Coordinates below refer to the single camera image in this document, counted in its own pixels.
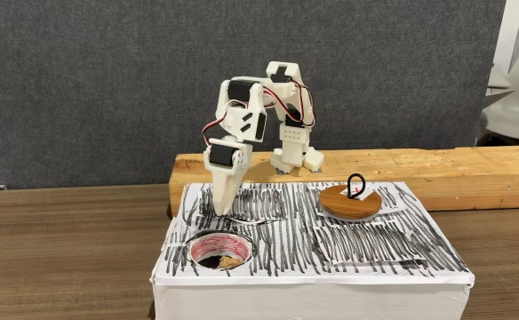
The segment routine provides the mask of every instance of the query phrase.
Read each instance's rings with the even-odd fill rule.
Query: wooden beam
[[[368,181],[406,182],[429,211],[519,208],[519,146],[323,153],[322,172],[295,168],[282,175],[269,164],[271,152],[254,152],[244,182],[346,181],[359,172]],[[203,155],[177,155],[169,180],[173,215],[191,182],[211,182]]]

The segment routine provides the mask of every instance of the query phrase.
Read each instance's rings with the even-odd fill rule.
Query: gray wall
[[[166,182],[221,81],[271,60],[312,88],[316,148],[473,145],[504,3],[0,1],[0,183]]]

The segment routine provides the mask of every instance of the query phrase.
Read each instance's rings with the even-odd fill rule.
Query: white robotic arm
[[[217,215],[229,212],[250,167],[252,145],[262,142],[266,126],[266,108],[275,108],[280,125],[282,148],[274,150],[270,163],[288,173],[305,165],[318,171],[323,154],[309,147],[309,133],[315,124],[315,112],[308,88],[303,84],[296,63],[272,61],[267,77],[237,76],[220,87],[215,124],[230,135],[222,140],[210,139],[204,151],[204,166],[212,173],[212,202]]]

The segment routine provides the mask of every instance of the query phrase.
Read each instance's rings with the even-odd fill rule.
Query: scribbled drawing
[[[382,274],[436,277],[470,273],[459,255],[402,183],[369,182],[382,197],[371,221],[323,215],[318,198],[336,182],[243,184],[227,216],[217,217],[210,184],[185,187],[179,217],[164,245],[169,276],[344,276]],[[239,267],[204,268],[190,259],[200,233],[244,236],[254,254]]]

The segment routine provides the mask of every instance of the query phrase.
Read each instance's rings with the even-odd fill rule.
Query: black ring
[[[363,182],[363,187],[360,189],[360,191],[356,192],[353,195],[350,194],[350,181],[352,180],[352,177],[358,177],[358,178],[360,178],[360,181]],[[362,174],[360,174],[360,173],[353,173],[353,174],[350,175],[350,177],[348,177],[348,182],[347,182],[347,190],[348,190],[347,198],[348,199],[354,199],[357,196],[360,196],[364,192],[365,189],[366,189],[366,180],[364,180],[364,177],[363,177]]]

